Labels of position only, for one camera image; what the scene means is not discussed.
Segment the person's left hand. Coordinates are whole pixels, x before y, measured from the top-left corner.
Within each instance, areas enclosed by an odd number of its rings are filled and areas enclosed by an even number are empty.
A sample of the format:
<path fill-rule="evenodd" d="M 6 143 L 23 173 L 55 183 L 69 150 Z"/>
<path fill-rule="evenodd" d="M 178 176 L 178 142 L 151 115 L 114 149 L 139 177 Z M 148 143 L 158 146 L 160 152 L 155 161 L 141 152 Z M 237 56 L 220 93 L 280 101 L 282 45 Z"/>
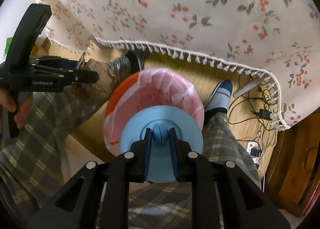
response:
<path fill-rule="evenodd" d="M 3 133 L 3 111 L 7 110 L 11 113 L 17 112 L 14 115 L 14 121 L 17 124 L 17 128 L 22 129 L 27 123 L 32 103 L 33 93 L 29 94 L 25 101 L 17 106 L 10 96 L 10 93 L 6 89 L 1 88 L 1 134 Z"/>

